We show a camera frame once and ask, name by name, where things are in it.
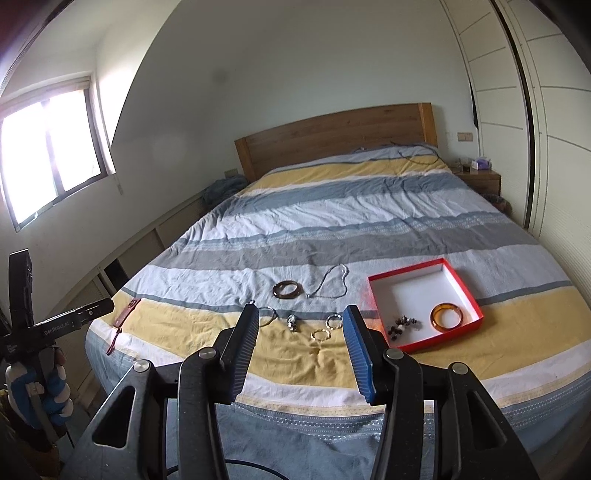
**red box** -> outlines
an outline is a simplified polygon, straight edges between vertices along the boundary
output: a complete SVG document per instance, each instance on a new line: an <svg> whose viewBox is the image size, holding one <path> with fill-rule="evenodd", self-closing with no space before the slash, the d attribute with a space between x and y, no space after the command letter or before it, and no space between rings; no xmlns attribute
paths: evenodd
<svg viewBox="0 0 591 480"><path fill-rule="evenodd" d="M418 320L406 327L390 346L410 353L476 330L484 315L457 272L444 258L399 268L368 278L385 331L396 318L406 315ZM439 332L431 325L430 313L439 303L449 302L462 310L460 326Z"/></svg>

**blue and yellow striped comforter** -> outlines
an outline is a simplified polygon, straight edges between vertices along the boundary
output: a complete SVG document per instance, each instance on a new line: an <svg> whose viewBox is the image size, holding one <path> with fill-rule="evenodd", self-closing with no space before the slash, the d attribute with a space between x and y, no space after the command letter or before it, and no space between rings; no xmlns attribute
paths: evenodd
<svg viewBox="0 0 591 480"><path fill-rule="evenodd" d="M265 175L199 220L118 292L115 311L93 322L87 353L110 391L134 359L179 361L234 325L250 299L269 305L280 319L260 329L237 403L218 411L222 435L227 430L231 438L224 440L226 454L261 463L264 451L266 464L290 478L343 472L364 478L381 409L357 391L342 330L322 343L310 333L348 304L359 306L370 327L378 325L368 276L438 257L477 299L483 326L413 356L440 367L467 363L528 451L556 450L560 442L552 442L591 397L591 312L531 235L423 147L332 157ZM287 279L312 291L339 263L350 269L344 297L272 295L273 285ZM320 294L342 291L335 269ZM106 356L112 324L133 297L142 301L115 353ZM305 320L299 333L287 329L290 313ZM432 421L426 404L425 455L432 454ZM263 433L264 441L243 442ZM293 465L283 458L285 442L293 443L291 451L301 449Z"/></svg>

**wall socket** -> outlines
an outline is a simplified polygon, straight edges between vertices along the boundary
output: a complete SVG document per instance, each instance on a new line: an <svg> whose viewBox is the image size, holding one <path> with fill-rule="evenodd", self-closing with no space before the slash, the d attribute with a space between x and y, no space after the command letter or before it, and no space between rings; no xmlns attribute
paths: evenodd
<svg viewBox="0 0 591 480"><path fill-rule="evenodd" d="M227 179L229 179L229 178L231 178L231 177L235 177L235 176L237 176L237 175L238 175L238 169L237 169L237 168L233 168L233 169L231 169L231 170L226 170L226 171L223 173L223 175L224 175L224 176L225 176Z"/></svg>
<svg viewBox="0 0 591 480"><path fill-rule="evenodd" d="M458 142L474 142L474 134L472 132L458 132Z"/></svg>

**silver bangle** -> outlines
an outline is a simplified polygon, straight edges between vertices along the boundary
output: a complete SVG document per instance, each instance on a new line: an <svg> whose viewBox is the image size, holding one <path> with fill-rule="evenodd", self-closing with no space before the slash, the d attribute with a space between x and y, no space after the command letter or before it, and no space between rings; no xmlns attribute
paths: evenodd
<svg viewBox="0 0 591 480"><path fill-rule="evenodd" d="M271 311L271 320L269 320L267 323L263 323L262 325L261 325L261 322L260 322L261 310L270 310ZM261 307L261 308L259 308L259 328L266 327L267 325L269 325L276 318L277 318L277 312L275 311L274 308L272 308L272 307Z"/></svg>
<svg viewBox="0 0 591 480"><path fill-rule="evenodd" d="M331 320L338 320L340 323L336 327L333 327L330 325ZM328 315L328 317L326 317L324 324L326 325L326 328L328 328L329 330L338 330L343 327L343 316L338 313L331 313L330 315Z"/></svg>

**leather strap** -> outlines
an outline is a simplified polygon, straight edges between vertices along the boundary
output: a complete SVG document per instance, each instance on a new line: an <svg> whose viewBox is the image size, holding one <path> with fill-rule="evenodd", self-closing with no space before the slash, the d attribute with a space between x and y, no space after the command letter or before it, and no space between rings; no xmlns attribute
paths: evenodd
<svg viewBox="0 0 591 480"><path fill-rule="evenodd" d="M117 331L115 332L115 336L113 337L113 341L111 342L111 344L109 345L109 348L107 349L107 352L106 352L107 355L110 355L115 351L115 342L116 342L119 334L122 332L121 326L123 325L123 322L129 316L129 314L134 311L134 308L137 306L137 304L139 303L140 300L141 299L131 299L129 304L121 311L121 313L119 314L119 316L115 320L113 327L117 328Z"/></svg>

